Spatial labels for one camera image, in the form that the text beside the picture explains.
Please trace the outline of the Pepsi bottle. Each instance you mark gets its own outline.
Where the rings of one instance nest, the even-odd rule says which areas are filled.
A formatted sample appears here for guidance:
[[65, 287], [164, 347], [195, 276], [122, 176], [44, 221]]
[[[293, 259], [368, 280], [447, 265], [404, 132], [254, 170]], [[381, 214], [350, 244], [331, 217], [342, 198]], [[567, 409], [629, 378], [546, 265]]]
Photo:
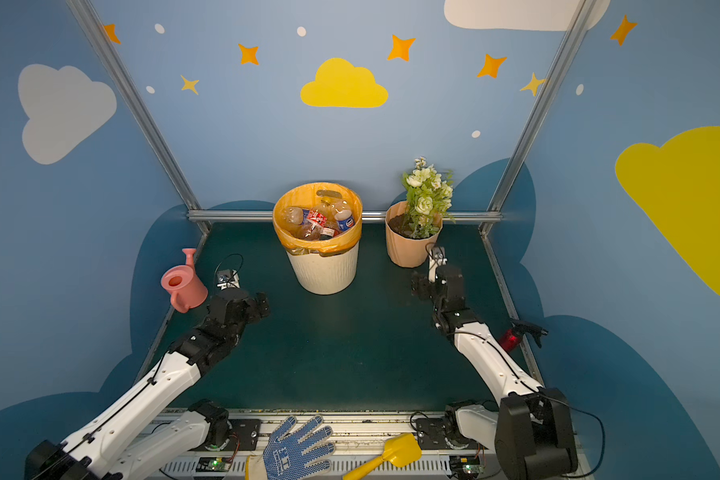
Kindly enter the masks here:
[[297, 233], [304, 222], [304, 215], [304, 209], [301, 207], [286, 207], [282, 212], [284, 228], [290, 233]]
[[332, 203], [333, 217], [339, 232], [344, 233], [355, 225], [354, 213], [351, 205], [345, 200], [336, 200]]

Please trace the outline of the red label yellow cap bottle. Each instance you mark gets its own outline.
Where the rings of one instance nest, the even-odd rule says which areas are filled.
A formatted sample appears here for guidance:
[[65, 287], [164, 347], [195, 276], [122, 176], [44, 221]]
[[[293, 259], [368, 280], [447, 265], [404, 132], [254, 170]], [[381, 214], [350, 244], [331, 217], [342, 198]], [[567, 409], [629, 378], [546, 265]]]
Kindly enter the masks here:
[[312, 209], [304, 209], [304, 220], [303, 225], [313, 225], [317, 228], [322, 228], [327, 223], [327, 216], [323, 214], [319, 209], [312, 208]]

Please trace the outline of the red label cola bottle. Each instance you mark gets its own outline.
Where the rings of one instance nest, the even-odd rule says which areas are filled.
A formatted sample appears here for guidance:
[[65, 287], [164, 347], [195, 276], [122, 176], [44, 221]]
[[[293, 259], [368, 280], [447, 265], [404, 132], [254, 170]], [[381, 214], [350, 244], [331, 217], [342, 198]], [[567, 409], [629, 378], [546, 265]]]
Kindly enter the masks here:
[[318, 239], [320, 241], [327, 241], [327, 240], [331, 240], [336, 235], [337, 235], [337, 231], [334, 228], [331, 228], [329, 226], [324, 226], [320, 230]]

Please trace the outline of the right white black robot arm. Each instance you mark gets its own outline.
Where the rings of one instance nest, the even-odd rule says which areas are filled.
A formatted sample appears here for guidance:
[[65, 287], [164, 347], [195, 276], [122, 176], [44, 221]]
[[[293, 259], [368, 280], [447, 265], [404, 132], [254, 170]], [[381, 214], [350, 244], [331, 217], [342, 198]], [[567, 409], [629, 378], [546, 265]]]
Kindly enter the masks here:
[[458, 407], [452, 414], [458, 435], [493, 448], [508, 479], [548, 479], [579, 467], [570, 407], [556, 388], [526, 373], [500, 346], [490, 328], [466, 304], [459, 268], [440, 265], [414, 273], [414, 295], [433, 305], [435, 328], [475, 368], [499, 410]]

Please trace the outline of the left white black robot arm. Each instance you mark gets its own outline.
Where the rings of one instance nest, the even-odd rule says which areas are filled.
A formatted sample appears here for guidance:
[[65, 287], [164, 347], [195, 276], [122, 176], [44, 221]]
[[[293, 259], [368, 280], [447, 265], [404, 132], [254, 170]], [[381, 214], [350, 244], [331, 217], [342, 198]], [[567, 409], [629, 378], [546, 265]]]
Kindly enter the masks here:
[[184, 391], [239, 345], [245, 328], [269, 316], [265, 293], [230, 287], [214, 295], [200, 324], [176, 339], [157, 364], [111, 406], [63, 441], [27, 455], [27, 479], [145, 479], [196, 448], [220, 450], [233, 435], [226, 409], [209, 400], [140, 439]]

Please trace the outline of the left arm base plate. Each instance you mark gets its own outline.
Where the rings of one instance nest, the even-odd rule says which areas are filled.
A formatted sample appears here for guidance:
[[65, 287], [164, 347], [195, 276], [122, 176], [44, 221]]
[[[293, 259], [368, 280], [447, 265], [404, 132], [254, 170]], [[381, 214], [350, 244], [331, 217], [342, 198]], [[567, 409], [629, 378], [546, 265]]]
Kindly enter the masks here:
[[205, 442], [200, 446], [206, 451], [254, 451], [262, 422], [259, 419], [232, 418], [214, 421]]

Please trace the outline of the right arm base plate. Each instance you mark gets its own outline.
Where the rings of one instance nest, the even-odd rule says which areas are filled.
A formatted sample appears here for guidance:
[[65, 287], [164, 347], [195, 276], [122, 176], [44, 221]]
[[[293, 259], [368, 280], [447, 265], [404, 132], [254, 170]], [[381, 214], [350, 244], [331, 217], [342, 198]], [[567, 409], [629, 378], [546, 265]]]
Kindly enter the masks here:
[[455, 417], [414, 415], [409, 423], [422, 450], [493, 449], [498, 414], [459, 412]]

